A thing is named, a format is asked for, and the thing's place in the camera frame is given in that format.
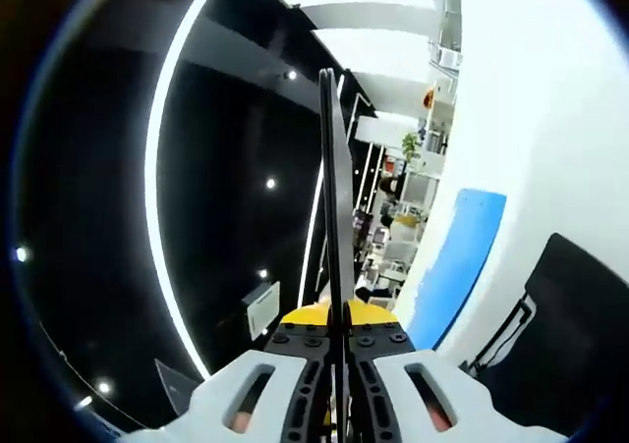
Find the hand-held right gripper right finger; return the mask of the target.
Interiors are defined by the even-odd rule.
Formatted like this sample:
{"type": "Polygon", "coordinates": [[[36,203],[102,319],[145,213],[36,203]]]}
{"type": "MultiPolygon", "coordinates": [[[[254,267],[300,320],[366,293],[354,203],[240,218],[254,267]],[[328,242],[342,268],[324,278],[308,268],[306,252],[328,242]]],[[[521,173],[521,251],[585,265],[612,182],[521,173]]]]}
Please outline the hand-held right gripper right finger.
{"type": "Polygon", "coordinates": [[[432,350],[416,350],[388,310],[344,305],[345,407],[357,442],[564,442],[499,413],[487,388],[432,350]]]}

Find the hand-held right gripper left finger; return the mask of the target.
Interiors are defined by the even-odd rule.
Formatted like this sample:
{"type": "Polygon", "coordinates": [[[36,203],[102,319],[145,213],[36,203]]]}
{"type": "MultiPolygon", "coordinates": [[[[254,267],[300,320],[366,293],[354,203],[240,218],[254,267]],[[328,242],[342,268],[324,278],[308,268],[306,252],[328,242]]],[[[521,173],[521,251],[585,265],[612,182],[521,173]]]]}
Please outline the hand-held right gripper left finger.
{"type": "Polygon", "coordinates": [[[328,309],[318,303],[291,311],[264,350],[243,353],[198,386],[184,413],[124,441],[331,441],[328,309]]]}

